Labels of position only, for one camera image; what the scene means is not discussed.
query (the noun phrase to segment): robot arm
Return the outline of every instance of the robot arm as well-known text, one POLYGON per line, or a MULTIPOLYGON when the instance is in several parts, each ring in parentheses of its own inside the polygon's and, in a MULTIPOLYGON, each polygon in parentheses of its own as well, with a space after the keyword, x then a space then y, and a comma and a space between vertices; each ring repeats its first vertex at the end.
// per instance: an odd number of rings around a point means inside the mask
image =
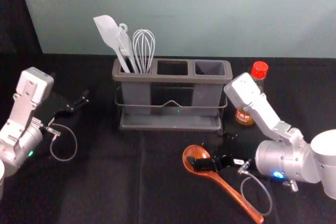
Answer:
POLYGON ((317 183, 320 176, 310 144, 299 129, 282 121, 248 73, 243 73, 224 87, 237 109, 248 112, 261 131, 274 141, 263 141, 256 151, 256 166, 266 176, 317 183))
POLYGON ((48 98, 54 80, 51 76, 31 67, 22 71, 13 95, 11 114, 0 131, 0 199, 4 177, 12 176, 29 153, 42 140, 42 128, 56 136, 60 133, 44 127, 34 117, 35 110, 48 98))

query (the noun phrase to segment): cable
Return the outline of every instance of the cable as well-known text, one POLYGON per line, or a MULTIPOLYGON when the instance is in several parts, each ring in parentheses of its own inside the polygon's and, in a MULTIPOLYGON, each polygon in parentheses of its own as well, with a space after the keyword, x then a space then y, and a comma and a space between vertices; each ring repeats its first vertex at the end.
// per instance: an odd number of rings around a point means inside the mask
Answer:
POLYGON ((68 131, 72 134, 73 139, 75 140, 75 145, 76 145, 76 147, 75 147, 75 152, 73 153, 73 155, 72 155, 71 157, 69 157, 69 158, 67 158, 67 159, 59 158, 59 157, 57 157, 57 156, 54 154, 53 149, 52 149, 52 146, 54 145, 54 142, 55 142, 56 137, 57 137, 57 136, 55 135, 54 138, 53 138, 53 140, 51 140, 51 143, 50 143, 50 148, 49 148, 49 149, 50 149, 50 153, 51 153, 51 155, 54 157, 54 159, 56 159, 56 160, 58 160, 58 161, 61 161, 61 162, 66 162, 66 161, 70 161, 70 160, 72 160, 72 159, 75 157, 75 155, 77 154, 78 143, 77 143, 76 135, 74 134, 74 132, 73 132, 70 128, 66 127, 66 126, 63 125, 63 124, 52 123, 52 121, 50 121, 49 124, 48 124, 48 126, 50 126, 50 125, 55 125, 55 126, 63 127, 63 128, 65 128, 66 130, 68 130, 68 131))
POLYGON ((244 174, 248 175, 249 177, 245 178, 241 185, 240 185, 240 193, 242 195, 242 197, 244 198, 244 200, 246 201, 246 203, 249 204, 250 207, 252 207, 254 210, 256 210, 259 214, 263 215, 263 216, 267 216, 269 215, 271 212, 272 212, 272 209, 273 209, 273 200, 272 200, 272 197, 271 195, 269 194, 269 191, 267 190, 267 188, 265 187, 265 185, 260 182, 260 180, 254 176, 253 174, 251 174, 250 172, 246 171, 244 174), (244 192, 243 192, 243 185, 246 181, 248 181, 249 179, 253 178, 261 187, 262 189, 265 191, 267 197, 268 197, 268 200, 269 200, 269 210, 266 212, 266 213, 262 213, 262 212, 259 212, 246 198, 245 198, 245 195, 244 195, 244 192))

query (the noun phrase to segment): wire whisk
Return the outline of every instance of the wire whisk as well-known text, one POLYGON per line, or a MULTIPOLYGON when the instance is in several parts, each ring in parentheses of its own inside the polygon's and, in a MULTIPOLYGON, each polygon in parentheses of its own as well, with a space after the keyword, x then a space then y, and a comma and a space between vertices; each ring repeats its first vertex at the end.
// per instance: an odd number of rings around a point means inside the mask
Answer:
POLYGON ((133 53, 140 73, 149 73, 155 52, 155 37, 147 29, 139 29, 133 34, 133 53))

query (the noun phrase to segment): utensil holder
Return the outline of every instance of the utensil holder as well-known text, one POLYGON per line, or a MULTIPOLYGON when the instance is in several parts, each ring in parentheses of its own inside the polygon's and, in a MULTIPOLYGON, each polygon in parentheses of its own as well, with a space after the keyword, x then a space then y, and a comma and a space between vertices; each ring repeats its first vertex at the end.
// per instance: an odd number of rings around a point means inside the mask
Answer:
POLYGON ((121 129, 220 130, 232 79, 226 60, 154 58, 150 73, 125 73, 118 59, 112 78, 121 129))

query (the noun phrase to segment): bottle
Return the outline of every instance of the bottle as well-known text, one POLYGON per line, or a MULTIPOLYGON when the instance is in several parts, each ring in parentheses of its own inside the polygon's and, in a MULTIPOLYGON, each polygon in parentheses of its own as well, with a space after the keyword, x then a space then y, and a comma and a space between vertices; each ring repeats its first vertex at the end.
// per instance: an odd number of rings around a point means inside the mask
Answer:
MULTIPOLYGON (((251 77, 257 83, 261 92, 264 92, 264 80, 268 72, 268 65, 263 61, 256 61, 253 64, 251 77)), ((250 126, 254 124, 252 116, 243 110, 237 110, 236 112, 236 121, 241 125, 250 126)))

